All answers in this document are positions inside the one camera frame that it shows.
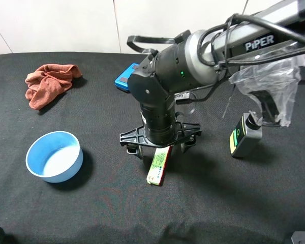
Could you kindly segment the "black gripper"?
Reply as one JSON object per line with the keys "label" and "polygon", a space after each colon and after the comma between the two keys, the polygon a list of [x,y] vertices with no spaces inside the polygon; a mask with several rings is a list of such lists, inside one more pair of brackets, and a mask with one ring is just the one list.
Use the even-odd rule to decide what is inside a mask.
{"label": "black gripper", "polygon": [[196,145],[201,135],[199,124],[176,120],[175,102],[164,103],[155,108],[140,105],[143,125],[119,135],[121,146],[126,145],[127,154],[144,159],[144,146],[164,148],[180,144],[182,153]]}

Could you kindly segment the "black silver Piper robot arm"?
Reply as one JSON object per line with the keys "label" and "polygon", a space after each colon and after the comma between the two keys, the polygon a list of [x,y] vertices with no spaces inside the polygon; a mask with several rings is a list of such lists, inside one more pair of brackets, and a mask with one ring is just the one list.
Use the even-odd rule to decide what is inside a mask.
{"label": "black silver Piper robot arm", "polygon": [[245,113],[230,136],[230,153],[245,157],[262,137],[262,127],[287,127],[305,66],[305,1],[281,1],[268,9],[235,13],[225,23],[175,38],[128,37],[133,50],[146,58],[127,79],[139,102],[142,126],[120,134],[127,152],[142,156],[143,147],[180,145],[185,151],[201,134],[199,124],[180,122],[176,104],[182,93],[207,88],[213,93],[229,81],[260,107]]}

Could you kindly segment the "clear plastic wrap on arm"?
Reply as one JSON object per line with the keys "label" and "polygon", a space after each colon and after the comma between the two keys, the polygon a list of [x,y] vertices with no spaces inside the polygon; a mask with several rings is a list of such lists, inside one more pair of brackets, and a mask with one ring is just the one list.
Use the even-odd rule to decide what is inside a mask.
{"label": "clear plastic wrap on arm", "polygon": [[295,103],[303,55],[272,63],[246,66],[229,78],[238,90],[257,103],[259,110],[249,113],[258,126],[288,127]]}

